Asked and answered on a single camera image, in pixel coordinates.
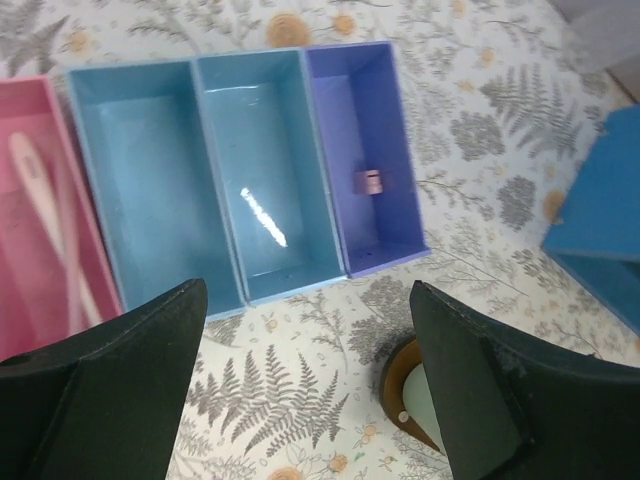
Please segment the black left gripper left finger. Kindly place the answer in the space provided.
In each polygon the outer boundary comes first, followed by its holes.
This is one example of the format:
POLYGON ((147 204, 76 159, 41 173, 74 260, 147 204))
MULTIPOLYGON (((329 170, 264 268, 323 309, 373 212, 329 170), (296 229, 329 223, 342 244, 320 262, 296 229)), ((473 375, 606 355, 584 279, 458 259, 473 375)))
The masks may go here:
POLYGON ((1 363, 4 479, 163 479, 208 307, 188 280, 1 363))

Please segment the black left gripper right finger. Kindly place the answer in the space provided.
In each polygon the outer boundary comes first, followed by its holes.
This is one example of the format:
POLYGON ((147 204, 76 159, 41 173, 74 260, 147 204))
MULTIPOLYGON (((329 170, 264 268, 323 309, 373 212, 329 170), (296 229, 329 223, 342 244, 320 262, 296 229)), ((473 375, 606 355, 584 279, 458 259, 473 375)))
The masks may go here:
POLYGON ((635 479, 639 371, 494 320, 418 281, 410 309, 457 479, 635 479))

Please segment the pink white toothbrush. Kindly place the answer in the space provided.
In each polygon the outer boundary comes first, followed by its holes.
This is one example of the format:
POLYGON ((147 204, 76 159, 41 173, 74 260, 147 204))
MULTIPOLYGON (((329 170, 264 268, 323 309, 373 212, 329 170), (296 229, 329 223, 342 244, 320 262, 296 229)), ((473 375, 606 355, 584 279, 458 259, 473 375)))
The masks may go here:
MULTIPOLYGON (((8 144, 14 168, 19 175, 36 214, 38 215, 38 207, 40 205, 39 187, 41 186, 42 176, 48 173, 45 163, 36 146, 25 133, 19 131, 11 133, 9 135, 8 144)), ((83 329, 85 326, 93 327, 100 324, 102 322, 102 317, 83 272, 81 260, 80 268, 83 329)))

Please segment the green plastic cup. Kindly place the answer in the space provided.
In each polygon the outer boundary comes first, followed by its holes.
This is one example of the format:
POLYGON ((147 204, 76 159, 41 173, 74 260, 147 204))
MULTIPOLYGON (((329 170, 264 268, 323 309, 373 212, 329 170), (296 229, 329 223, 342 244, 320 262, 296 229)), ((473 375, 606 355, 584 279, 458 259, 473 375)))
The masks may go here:
POLYGON ((408 416, 421 431, 446 454, 432 395, 422 364, 417 365, 407 376, 403 385, 403 402, 408 416))

